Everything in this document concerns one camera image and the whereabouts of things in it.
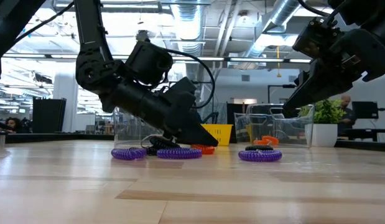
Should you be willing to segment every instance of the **yellow basket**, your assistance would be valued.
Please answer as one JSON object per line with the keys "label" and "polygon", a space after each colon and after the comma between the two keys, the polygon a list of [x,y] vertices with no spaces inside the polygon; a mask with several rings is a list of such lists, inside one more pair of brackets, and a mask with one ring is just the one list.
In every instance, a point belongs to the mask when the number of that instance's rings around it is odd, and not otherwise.
{"label": "yellow basket", "polygon": [[217,139],[219,146],[230,144],[232,124],[203,124],[202,126]]}

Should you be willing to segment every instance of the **green plant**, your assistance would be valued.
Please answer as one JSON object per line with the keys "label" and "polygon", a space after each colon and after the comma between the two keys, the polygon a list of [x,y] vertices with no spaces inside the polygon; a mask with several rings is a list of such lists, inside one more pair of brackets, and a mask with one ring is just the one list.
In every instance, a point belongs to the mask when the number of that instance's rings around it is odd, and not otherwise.
{"label": "green plant", "polygon": [[[315,104],[314,124],[337,124],[345,112],[340,109],[340,100],[322,100]],[[301,116],[307,116],[310,108],[302,107]]]}

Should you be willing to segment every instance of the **orange object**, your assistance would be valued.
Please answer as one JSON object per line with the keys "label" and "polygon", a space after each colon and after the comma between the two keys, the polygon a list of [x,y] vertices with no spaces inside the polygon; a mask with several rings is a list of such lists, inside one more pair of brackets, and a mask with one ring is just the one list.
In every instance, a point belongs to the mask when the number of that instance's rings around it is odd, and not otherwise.
{"label": "orange object", "polygon": [[270,141],[268,141],[268,140],[254,140],[253,141],[253,144],[254,145],[268,145],[268,143],[269,143]]}
{"label": "orange object", "polygon": [[203,146],[203,145],[197,145],[197,144],[191,145],[191,148],[202,150],[202,154],[203,155],[214,154],[215,153],[215,149],[216,149],[213,146]]}
{"label": "orange object", "polygon": [[268,141],[271,142],[270,145],[276,146],[279,144],[279,140],[272,136],[263,136],[262,141]]}

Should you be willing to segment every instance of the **person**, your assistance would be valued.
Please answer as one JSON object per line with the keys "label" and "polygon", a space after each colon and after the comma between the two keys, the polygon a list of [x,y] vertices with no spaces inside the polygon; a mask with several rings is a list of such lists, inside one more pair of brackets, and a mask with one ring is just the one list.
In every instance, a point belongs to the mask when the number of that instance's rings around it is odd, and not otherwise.
{"label": "person", "polygon": [[351,102],[351,97],[349,95],[341,96],[341,105],[340,109],[342,109],[345,113],[341,117],[341,120],[338,123],[337,130],[338,134],[343,134],[346,129],[352,129],[355,124],[356,118],[354,111],[347,108],[349,103]]}
{"label": "person", "polygon": [[7,130],[0,128],[0,131],[5,131],[7,133],[24,133],[24,128],[20,119],[18,118],[8,118],[6,120],[6,125],[12,127],[14,130]]}

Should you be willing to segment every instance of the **pillar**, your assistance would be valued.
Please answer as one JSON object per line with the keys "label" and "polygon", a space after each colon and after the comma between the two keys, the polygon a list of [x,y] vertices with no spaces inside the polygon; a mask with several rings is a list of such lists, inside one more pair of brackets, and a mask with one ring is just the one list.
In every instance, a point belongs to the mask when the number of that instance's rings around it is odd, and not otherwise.
{"label": "pillar", "polygon": [[75,63],[58,63],[54,77],[53,99],[67,99],[62,131],[76,131],[76,114],[78,110],[78,83],[75,79]]}

